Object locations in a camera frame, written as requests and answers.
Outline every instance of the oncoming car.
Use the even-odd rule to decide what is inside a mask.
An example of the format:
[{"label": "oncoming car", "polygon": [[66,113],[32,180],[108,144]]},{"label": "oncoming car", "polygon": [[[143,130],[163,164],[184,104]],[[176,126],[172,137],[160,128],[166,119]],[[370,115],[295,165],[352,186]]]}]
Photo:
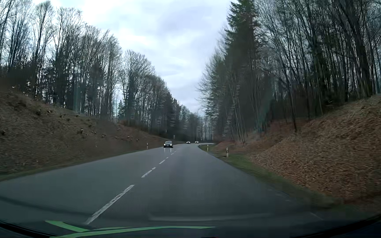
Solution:
[{"label": "oncoming car", "polygon": [[173,143],[171,141],[166,141],[164,143],[164,148],[173,148]]}]

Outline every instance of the grass verge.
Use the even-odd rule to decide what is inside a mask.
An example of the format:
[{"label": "grass verge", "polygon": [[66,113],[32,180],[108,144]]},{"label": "grass verge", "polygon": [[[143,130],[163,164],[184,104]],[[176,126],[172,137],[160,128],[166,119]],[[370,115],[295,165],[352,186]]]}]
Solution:
[{"label": "grass verge", "polygon": [[[227,158],[225,153],[215,153],[213,152],[214,146],[215,145],[208,146],[208,151],[210,154],[232,165],[233,167],[236,167],[237,169],[255,176],[258,180],[268,183],[276,190],[287,193],[292,198],[302,200],[315,208],[330,208],[341,204],[340,199],[328,197],[306,187],[293,184],[291,181],[283,178],[282,176],[276,175],[271,171],[255,165],[247,159],[245,155],[229,153],[229,157]],[[199,148],[207,151],[207,147],[205,145],[199,146]]]}]

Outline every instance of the road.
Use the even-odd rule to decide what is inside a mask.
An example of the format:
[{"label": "road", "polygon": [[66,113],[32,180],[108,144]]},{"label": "road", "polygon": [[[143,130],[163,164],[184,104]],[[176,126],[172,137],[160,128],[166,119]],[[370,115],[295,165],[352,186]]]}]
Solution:
[{"label": "road", "polygon": [[197,144],[149,149],[0,182],[0,219],[12,223],[271,227],[328,216]]}]

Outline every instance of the dirt slope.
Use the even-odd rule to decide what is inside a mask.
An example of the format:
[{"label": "dirt slope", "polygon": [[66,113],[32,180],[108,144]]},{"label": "dirt slope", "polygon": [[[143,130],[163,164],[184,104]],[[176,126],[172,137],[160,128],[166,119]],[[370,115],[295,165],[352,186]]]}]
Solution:
[{"label": "dirt slope", "polygon": [[347,201],[381,193],[381,95],[305,124],[251,160],[293,182]]},{"label": "dirt slope", "polygon": [[155,148],[166,139],[0,91],[0,175]]},{"label": "dirt slope", "polygon": [[[296,119],[296,126],[298,128],[302,127],[306,123],[307,119],[305,118]],[[256,154],[274,146],[282,139],[287,138],[293,132],[294,127],[291,121],[274,121],[271,122],[266,132],[249,133],[245,144],[236,141],[222,141],[215,146],[214,151],[225,153],[226,148],[229,148],[229,153],[233,154]]]}]

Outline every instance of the sky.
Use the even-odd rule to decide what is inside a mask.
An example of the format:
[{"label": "sky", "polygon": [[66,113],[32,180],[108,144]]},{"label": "sky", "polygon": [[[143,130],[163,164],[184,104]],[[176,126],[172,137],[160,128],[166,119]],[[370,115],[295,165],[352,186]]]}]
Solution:
[{"label": "sky", "polygon": [[202,114],[198,81],[226,26],[229,0],[52,0],[110,30],[123,51],[144,54],[173,97]]}]

